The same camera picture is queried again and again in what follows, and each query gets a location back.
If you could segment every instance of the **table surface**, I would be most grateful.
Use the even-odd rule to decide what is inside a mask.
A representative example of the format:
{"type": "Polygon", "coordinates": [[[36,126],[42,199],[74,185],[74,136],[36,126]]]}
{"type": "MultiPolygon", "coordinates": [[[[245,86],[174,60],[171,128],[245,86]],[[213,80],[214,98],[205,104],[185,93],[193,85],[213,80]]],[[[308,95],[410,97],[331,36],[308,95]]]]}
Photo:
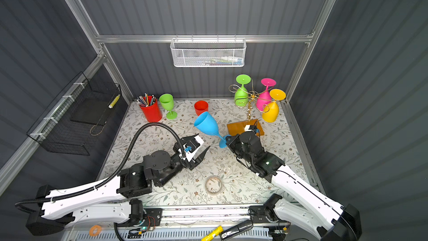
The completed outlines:
{"type": "MultiPolygon", "coordinates": [[[[167,111],[159,105],[163,114],[159,122],[171,126],[180,137],[200,133],[205,141],[200,150],[203,151],[208,145],[211,145],[211,148],[195,169],[192,171],[183,169],[163,187],[153,187],[152,193],[140,196],[143,204],[145,206],[182,206],[264,203],[273,193],[293,201],[283,190],[257,177],[238,163],[228,148],[220,148],[218,137],[205,135],[193,125],[197,118],[195,102],[196,100],[175,101],[174,110],[178,116],[174,120],[168,120],[165,116],[167,111]],[[223,183],[223,189],[218,195],[210,195],[205,189],[206,179],[212,175],[221,178],[223,183]]],[[[247,117],[247,109],[236,107],[233,100],[207,100],[207,102],[208,111],[216,119],[222,136],[228,134],[226,127],[228,123],[244,121],[247,117]]],[[[282,109],[280,108],[279,116],[274,123],[264,122],[261,119],[261,113],[255,108],[253,111],[252,119],[258,118],[265,131],[265,135],[261,136],[261,144],[265,151],[283,158],[298,176],[308,182],[282,109]]],[[[134,134],[145,123],[147,120],[137,102],[132,102],[105,162],[100,179],[114,172],[122,161],[134,134]]],[[[157,150],[165,150],[172,155],[175,142],[175,138],[161,127],[145,129],[135,143],[124,168],[141,163],[143,156],[157,150]]]]}

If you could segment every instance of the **corrugated wall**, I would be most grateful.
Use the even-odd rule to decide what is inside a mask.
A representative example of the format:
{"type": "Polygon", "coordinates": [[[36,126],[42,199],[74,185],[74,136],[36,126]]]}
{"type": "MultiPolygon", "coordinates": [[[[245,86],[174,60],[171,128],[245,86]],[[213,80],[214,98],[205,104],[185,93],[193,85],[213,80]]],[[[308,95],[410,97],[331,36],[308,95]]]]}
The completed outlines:
{"type": "Polygon", "coordinates": [[[425,240],[428,0],[338,0],[291,105],[361,240],[425,240]]]}
{"type": "MultiPolygon", "coordinates": [[[[324,0],[81,0],[100,35],[305,35],[324,0]]],[[[134,96],[230,97],[240,73],[286,90],[304,44],[248,44],[243,68],[176,68],[168,44],[107,44],[134,96]]]]}
{"type": "Polygon", "coordinates": [[[96,53],[62,0],[0,0],[0,166],[96,53]]]}
{"type": "Polygon", "coordinates": [[[324,0],[82,0],[101,35],[304,35],[324,0]]]}
{"type": "Polygon", "coordinates": [[[233,97],[228,87],[242,73],[254,80],[270,77],[285,89],[305,47],[304,43],[248,44],[244,67],[174,67],[169,44],[106,44],[135,96],[144,92],[157,96],[171,93],[178,98],[233,97]]]}
{"type": "MultiPolygon", "coordinates": [[[[25,132],[96,53],[63,0],[0,0],[0,166],[25,140],[25,132]]],[[[111,82],[101,67],[94,77],[111,82]]],[[[73,187],[96,179],[125,114],[123,99],[90,156],[36,150],[0,196],[0,240],[59,240],[62,233],[34,237],[27,214],[14,207],[38,187],[73,187]]]]}

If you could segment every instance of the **yellow wine glass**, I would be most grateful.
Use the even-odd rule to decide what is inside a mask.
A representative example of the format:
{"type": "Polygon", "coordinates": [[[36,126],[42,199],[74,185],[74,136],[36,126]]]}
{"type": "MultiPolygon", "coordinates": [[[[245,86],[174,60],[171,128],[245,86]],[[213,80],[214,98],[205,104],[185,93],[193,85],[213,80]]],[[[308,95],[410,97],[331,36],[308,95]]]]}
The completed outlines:
{"type": "Polygon", "coordinates": [[[265,105],[263,110],[264,113],[261,114],[261,117],[266,122],[272,123],[275,122],[278,114],[280,113],[280,108],[276,102],[285,99],[286,93],[278,88],[274,88],[269,92],[269,94],[274,99],[274,101],[265,105]]]}

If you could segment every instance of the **red cup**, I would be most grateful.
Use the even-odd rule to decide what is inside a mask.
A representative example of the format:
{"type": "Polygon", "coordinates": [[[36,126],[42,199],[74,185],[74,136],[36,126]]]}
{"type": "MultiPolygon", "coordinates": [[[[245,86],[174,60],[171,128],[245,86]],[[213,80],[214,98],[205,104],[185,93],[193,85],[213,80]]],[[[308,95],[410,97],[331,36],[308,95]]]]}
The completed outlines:
{"type": "MultiPolygon", "coordinates": [[[[148,97],[148,102],[152,100],[152,96],[148,97]]],[[[154,100],[154,103],[150,106],[141,106],[140,108],[144,115],[146,116],[147,121],[149,122],[158,122],[162,119],[162,113],[158,106],[158,99],[154,100]]]]}
{"type": "Polygon", "coordinates": [[[208,103],[204,100],[197,101],[195,103],[196,115],[200,116],[203,112],[208,111],[208,103]]]}

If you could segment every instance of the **yellow pen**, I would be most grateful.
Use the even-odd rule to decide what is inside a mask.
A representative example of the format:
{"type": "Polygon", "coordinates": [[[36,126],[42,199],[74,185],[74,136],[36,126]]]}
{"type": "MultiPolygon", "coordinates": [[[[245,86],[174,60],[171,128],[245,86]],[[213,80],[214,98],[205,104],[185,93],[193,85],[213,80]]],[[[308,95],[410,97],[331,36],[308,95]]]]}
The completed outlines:
{"type": "Polygon", "coordinates": [[[221,226],[217,227],[214,231],[209,233],[206,237],[202,238],[201,241],[211,241],[214,237],[223,232],[223,228],[221,226]]]}
{"type": "Polygon", "coordinates": [[[116,98],[110,103],[110,105],[108,106],[108,108],[113,108],[113,106],[117,103],[117,101],[120,98],[120,94],[116,96],[116,98]]]}

